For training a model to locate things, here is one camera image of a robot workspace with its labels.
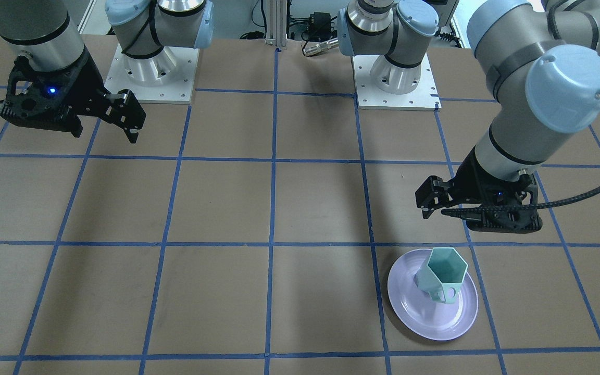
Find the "tiled surface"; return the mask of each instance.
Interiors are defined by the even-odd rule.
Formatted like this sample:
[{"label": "tiled surface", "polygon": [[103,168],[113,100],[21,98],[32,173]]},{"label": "tiled surface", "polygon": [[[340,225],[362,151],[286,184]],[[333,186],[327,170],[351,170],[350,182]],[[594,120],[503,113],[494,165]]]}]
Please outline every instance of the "tiled surface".
[{"label": "tiled surface", "polygon": [[[107,74],[114,36],[84,39]],[[600,373],[600,196],[527,235],[415,207],[498,112],[471,51],[430,50],[441,111],[357,112],[348,58],[299,48],[215,40],[191,110],[146,104],[136,145],[103,122],[90,143],[90,117],[78,140],[0,118],[0,373]],[[0,39],[0,85],[11,66]],[[550,199],[600,184],[593,130],[541,168]],[[479,292],[448,342],[386,292],[437,245]]]},{"label": "tiled surface", "polygon": [[510,375],[552,373],[552,375],[593,375],[600,373],[600,353],[507,354]]}]

